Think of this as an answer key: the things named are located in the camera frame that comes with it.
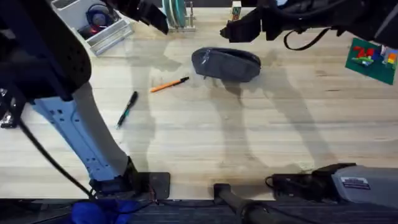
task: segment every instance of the blue object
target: blue object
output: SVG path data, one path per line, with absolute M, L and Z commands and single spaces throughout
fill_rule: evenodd
M 187 8 L 184 0 L 175 0 L 175 19 L 178 21 L 180 27 L 185 27 L 185 16 Z
M 73 224 L 126 224 L 132 214 L 118 214 L 133 210 L 137 202 L 129 200 L 97 200 L 74 204 L 70 220 Z

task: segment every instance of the light wood surface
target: light wood surface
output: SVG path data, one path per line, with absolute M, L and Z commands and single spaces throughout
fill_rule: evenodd
M 328 33 L 303 52 L 265 35 L 229 44 L 219 30 L 229 9 L 195 8 L 197 31 L 162 35 L 134 24 L 124 42 L 91 59 L 98 108 L 117 143 L 139 171 L 172 175 L 170 198 L 212 198 L 216 182 L 243 197 L 271 198 L 264 178 L 336 162 L 397 167 L 398 89 L 344 68 L 352 35 Z M 292 46 L 319 30 L 291 35 Z M 196 75 L 191 54 L 200 47 L 250 51 L 262 72 L 249 83 Z M 184 84 L 149 93 L 184 76 Z M 123 128 L 114 125 L 133 90 L 137 104 Z M 27 106 L 23 118 L 40 142 L 88 187 L 83 164 L 59 134 Z M 0 129 L 0 197 L 85 198 L 18 130 Z

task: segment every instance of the gray device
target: gray device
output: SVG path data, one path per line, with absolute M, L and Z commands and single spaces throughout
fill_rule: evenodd
M 398 208 L 396 168 L 341 163 L 311 174 L 274 174 L 266 179 L 266 184 L 274 189 L 277 200 L 298 197 L 315 202 L 372 203 Z
M 349 202 L 398 208 L 398 169 L 350 166 L 331 177 L 340 197 Z

